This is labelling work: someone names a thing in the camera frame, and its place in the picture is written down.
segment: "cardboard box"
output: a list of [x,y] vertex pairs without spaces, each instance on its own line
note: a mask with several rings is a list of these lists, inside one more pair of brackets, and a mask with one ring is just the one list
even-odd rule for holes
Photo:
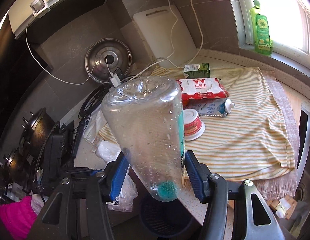
[[183,72],[187,79],[211,77],[208,63],[185,65]]
[[275,211],[278,217],[289,220],[296,208],[296,205],[297,201],[289,195],[286,195],[280,200],[273,200],[270,203],[270,208]]

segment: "green dish soap bottle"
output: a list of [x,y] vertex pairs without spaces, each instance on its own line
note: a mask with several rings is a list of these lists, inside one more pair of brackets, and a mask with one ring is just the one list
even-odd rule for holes
[[249,10],[253,24],[255,51],[264,55],[271,55],[273,41],[270,38],[270,30],[265,15],[261,13],[261,4],[254,0],[254,7]]

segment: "sunflower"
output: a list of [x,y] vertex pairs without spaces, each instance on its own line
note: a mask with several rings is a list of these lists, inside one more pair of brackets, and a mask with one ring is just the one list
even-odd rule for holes
[[257,24],[261,29],[268,27],[267,21],[264,19],[258,19]]

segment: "pink towel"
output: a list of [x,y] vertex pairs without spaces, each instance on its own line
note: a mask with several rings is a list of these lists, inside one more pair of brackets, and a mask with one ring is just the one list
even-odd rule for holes
[[20,202],[0,205],[0,219],[15,240],[25,239],[37,215],[31,207],[31,196]]

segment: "metal screw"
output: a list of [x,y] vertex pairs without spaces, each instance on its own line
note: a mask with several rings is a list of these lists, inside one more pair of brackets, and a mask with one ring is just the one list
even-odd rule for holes
[[70,179],[69,179],[69,178],[64,178],[64,179],[62,179],[62,184],[63,184],[63,185],[69,184],[69,182],[70,182]]
[[249,187],[253,185],[253,182],[249,179],[244,180],[244,183],[246,186],[249,186]]
[[102,178],[102,177],[104,177],[104,176],[105,176],[105,172],[104,172],[104,171],[98,171],[98,172],[96,172],[96,177]]
[[212,179],[218,179],[219,178],[219,175],[217,173],[211,173],[209,175]]

